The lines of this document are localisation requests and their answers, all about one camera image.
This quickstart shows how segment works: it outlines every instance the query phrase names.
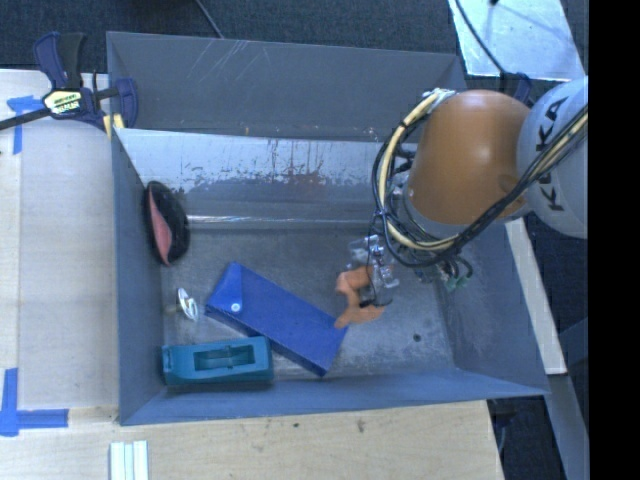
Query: small metal object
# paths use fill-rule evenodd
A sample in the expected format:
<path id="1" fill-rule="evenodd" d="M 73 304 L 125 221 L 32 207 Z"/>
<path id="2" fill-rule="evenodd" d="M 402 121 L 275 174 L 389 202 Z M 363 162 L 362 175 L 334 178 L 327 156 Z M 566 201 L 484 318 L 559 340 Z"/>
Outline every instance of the small metal object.
<path id="1" fill-rule="evenodd" d="M 198 319 L 198 305 L 192 297 L 189 297 L 184 288 L 178 288 L 178 303 L 187 318 L 190 320 Z"/>

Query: blue tape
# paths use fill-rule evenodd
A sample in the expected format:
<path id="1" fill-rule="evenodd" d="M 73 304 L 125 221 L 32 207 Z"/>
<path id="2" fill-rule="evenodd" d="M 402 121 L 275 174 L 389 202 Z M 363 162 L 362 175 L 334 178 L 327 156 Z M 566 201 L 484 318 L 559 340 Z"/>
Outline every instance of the blue tape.
<path id="1" fill-rule="evenodd" d="M 38 411 L 18 410 L 18 369 L 4 372 L 2 410 L 0 410 L 0 436 L 15 437 L 21 429 L 68 427 L 68 409 Z"/>
<path id="2" fill-rule="evenodd" d="M 10 98 L 7 100 L 7 105 L 13 110 L 17 116 L 24 114 L 25 112 L 31 112 L 33 110 L 40 110 L 44 108 L 42 101 L 34 98 L 33 96 L 22 96 L 19 98 Z M 15 127 L 13 132 L 13 154 L 17 155 L 22 151 L 22 125 Z"/>

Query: cable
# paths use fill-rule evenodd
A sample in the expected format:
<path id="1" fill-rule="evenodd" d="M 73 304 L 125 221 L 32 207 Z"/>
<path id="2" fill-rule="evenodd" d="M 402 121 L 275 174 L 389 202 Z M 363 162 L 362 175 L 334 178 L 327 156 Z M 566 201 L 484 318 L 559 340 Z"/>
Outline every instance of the cable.
<path id="1" fill-rule="evenodd" d="M 482 39 L 480 38 L 480 35 L 478 34 L 476 29 L 471 24 L 471 21 L 469 20 L 469 17 L 467 16 L 467 13 L 464 12 L 464 9 L 462 8 L 462 5 L 460 4 L 460 0 L 455 0 L 455 2 L 456 2 L 456 6 L 458 7 L 458 10 L 460 11 L 460 16 L 462 16 L 462 19 L 467 24 L 467 27 L 469 27 L 469 31 L 471 32 L 471 34 L 473 34 L 473 37 L 475 37 L 476 41 L 478 41 L 478 44 L 480 45 L 480 48 L 482 48 L 484 50 L 484 53 L 487 54 L 487 57 L 489 57 L 489 59 L 491 60 L 491 62 L 493 62 L 495 67 L 498 68 L 498 71 L 500 71 L 500 76 L 504 76 L 504 75 L 508 74 L 509 72 L 502 67 L 500 62 L 498 62 L 498 59 L 496 59 L 493 56 L 493 54 L 489 51 L 489 48 L 487 47 L 487 45 L 485 45 L 484 41 L 482 41 Z"/>
<path id="2" fill-rule="evenodd" d="M 195 1 L 196 4 L 198 4 L 198 7 L 200 7 L 200 10 L 204 14 L 204 17 L 207 18 L 207 21 L 209 22 L 209 25 L 211 25 L 211 28 L 213 28 L 213 30 L 216 33 L 216 35 L 220 39 L 224 39 L 224 36 L 222 35 L 222 32 L 220 32 L 220 29 L 218 28 L 218 25 L 216 25 L 216 22 L 213 21 L 213 18 L 211 17 L 209 12 L 207 11 L 207 8 L 204 6 L 204 4 L 200 0 L 194 0 L 194 1 Z"/>
<path id="3" fill-rule="evenodd" d="M 455 94 L 455 91 L 443 89 L 434 89 L 429 93 L 425 93 L 423 100 L 398 125 L 391 137 L 385 141 L 378 151 L 371 177 L 376 203 L 374 219 L 381 219 L 382 235 L 385 238 L 387 248 L 402 265 L 421 268 L 442 262 L 460 262 L 467 269 L 465 277 L 468 278 L 473 270 L 469 262 L 460 257 L 461 249 L 499 218 L 533 183 L 555 168 L 573 149 L 585 140 L 588 124 L 588 105 L 578 111 L 554 135 L 547 148 L 529 165 L 515 187 L 507 195 L 489 207 L 462 232 L 448 238 L 435 239 L 415 222 L 416 230 L 412 232 L 407 230 L 401 223 L 391 199 L 393 192 L 390 190 L 391 181 L 389 178 L 393 174 L 396 150 L 407 139 L 408 132 L 413 131 L 418 122 L 428 118 L 437 105 L 453 94 Z M 409 261 L 403 257 L 403 251 L 407 249 L 413 250 L 410 254 L 414 261 Z M 422 260 L 418 257 L 418 254 L 426 254 L 427 257 Z"/>

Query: blue clamp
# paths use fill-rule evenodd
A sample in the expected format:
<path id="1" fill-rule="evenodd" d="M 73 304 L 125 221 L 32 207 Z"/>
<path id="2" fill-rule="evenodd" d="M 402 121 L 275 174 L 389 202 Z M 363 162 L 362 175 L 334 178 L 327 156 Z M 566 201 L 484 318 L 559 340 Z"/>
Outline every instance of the blue clamp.
<path id="1" fill-rule="evenodd" d="M 136 86 L 131 78 L 118 79 L 114 87 L 98 91 L 94 76 L 93 91 L 83 87 L 78 59 L 85 39 L 86 36 L 80 33 L 61 35 L 49 32 L 34 44 L 38 68 L 51 83 L 51 92 L 42 99 L 45 106 L 52 110 L 50 116 L 54 119 L 81 121 L 106 131 L 106 114 L 100 108 L 100 100 L 118 96 L 119 112 L 125 126 L 133 127 L 138 117 L 138 101 Z M 71 99 L 71 103 L 59 103 L 66 96 Z"/>

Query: blue box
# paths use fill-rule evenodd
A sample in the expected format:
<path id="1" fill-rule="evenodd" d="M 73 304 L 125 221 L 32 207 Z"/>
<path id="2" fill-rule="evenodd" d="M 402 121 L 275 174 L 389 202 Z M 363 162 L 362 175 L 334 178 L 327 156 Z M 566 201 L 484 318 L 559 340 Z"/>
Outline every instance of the blue box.
<path id="1" fill-rule="evenodd" d="M 244 337 L 215 319 L 164 310 L 178 287 L 205 307 L 232 262 L 340 315 L 335 282 L 350 261 L 348 244 L 369 231 L 380 138 L 424 90 L 464 89 L 464 76 L 457 57 L 420 52 L 125 33 L 109 34 L 108 48 L 110 76 L 132 77 L 140 94 L 139 128 L 112 140 L 122 425 L 548 390 L 500 225 L 465 247 L 475 273 L 464 289 L 449 293 L 397 268 L 393 303 L 378 320 L 349 326 L 321 378 L 274 351 L 268 387 L 169 389 L 163 346 Z M 222 71 L 212 76 L 212 66 Z M 191 216 L 190 249 L 172 267 L 156 261 L 147 240 L 150 180 L 172 188 Z"/>

